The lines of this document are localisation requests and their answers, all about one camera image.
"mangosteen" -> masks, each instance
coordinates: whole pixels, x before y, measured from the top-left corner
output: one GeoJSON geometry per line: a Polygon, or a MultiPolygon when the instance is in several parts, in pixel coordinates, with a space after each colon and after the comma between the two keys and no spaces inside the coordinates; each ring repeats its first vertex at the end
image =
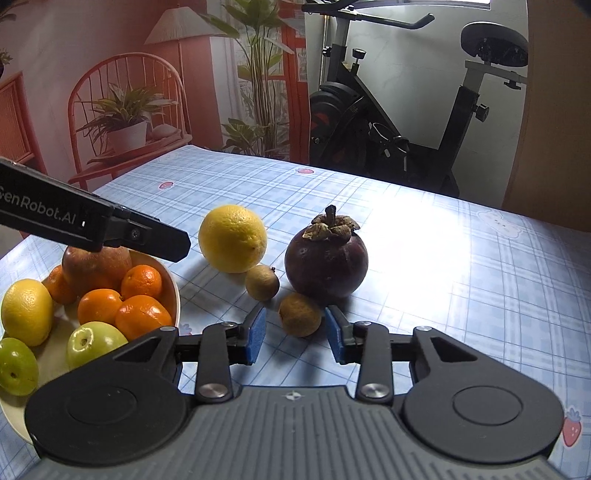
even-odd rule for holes
{"type": "Polygon", "coordinates": [[[328,303],[351,295],[368,270],[359,224],[330,205],[291,240],[285,273],[296,292],[328,303]]]}

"tablecloth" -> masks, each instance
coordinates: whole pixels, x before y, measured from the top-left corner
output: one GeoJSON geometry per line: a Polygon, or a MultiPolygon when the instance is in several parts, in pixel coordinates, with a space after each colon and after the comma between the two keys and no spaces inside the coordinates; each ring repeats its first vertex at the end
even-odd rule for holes
{"type": "MultiPolygon", "coordinates": [[[[181,294],[180,332],[200,333],[222,320],[241,322],[255,302],[241,275],[216,271],[197,232],[212,208],[244,205],[268,228],[262,262],[277,269],[256,364],[235,365],[235,382],[252,385],[343,385],[359,369],[334,362],[321,328],[308,339],[286,336],[276,313],[291,287],[284,253],[301,228],[329,204],[362,226],[369,251],[363,284],[343,305],[350,321],[371,320],[391,332],[429,325],[551,388],[582,433],[559,438],[552,463],[573,479],[591,475],[591,235],[457,199],[315,167],[187,146],[136,168],[97,194],[187,231],[191,250],[165,262],[181,294]]],[[[0,260],[0,297],[20,278],[44,278],[64,246],[30,236],[0,260]]],[[[179,388],[190,392],[196,364],[179,388]]],[[[393,364],[396,393],[411,387],[408,365],[393,364]]],[[[38,459],[0,415],[0,480],[38,459]]]]}

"bike seat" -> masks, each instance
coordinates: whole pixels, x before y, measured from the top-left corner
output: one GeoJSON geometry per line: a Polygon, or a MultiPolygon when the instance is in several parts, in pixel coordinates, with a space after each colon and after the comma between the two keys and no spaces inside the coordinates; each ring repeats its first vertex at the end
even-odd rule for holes
{"type": "Polygon", "coordinates": [[[462,29],[462,49],[471,57],[505,67],[525,67],[527,39],[515,30],[491,22],[474,22],[462,29]]]}

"orange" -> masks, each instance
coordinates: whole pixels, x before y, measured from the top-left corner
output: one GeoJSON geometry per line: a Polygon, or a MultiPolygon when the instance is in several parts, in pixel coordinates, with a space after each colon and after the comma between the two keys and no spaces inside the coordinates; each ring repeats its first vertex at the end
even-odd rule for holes
{"type": "Polygon", "coordinates": [[[162,304],[147,295],[136,295],[123,302],[115,316],[115,326],[129,341],[165,325],[174,325],[162,304]]]}
{"type": "Polygon", "coordinates": [[[49,295],[56,303],[68,305],[74,303],[78,295],[72,290],[72,287],[66,281],[61,265],[54,268],[49,276],[42,282],[49,291],[49,295]]]}
{"type": "Polygon", "coordinates": [[[121,282],[121,295],[125,300],[136,295],[158,298],[162,293],[162,277],[149,265],[136,265],[128,270],[121,282]]]}
{"type": "Polygon", "coordinates": [[[88,322],[105,322],[115,324],[115,315],[123,300],[119,292],[110,288],[90,290],[80,299],[78,304],[78,321],[80,325],[88,322]]]}

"green apple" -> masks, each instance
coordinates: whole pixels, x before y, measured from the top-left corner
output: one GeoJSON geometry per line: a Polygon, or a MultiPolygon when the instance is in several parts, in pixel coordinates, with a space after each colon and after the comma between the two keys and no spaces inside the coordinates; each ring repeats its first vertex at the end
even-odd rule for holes
{"type": "Polygon", "coordinates": [[[126,343],[123,333],[108,323],[85,323],[74,330],[68,340],[68,366],[74,370],[126,343]]]}
{"type": "Polygon", "coordinates": [[[0,341],[0,387],[24,397],[37,388],[39,367],[31,349],[15,338],[0,341]]]}

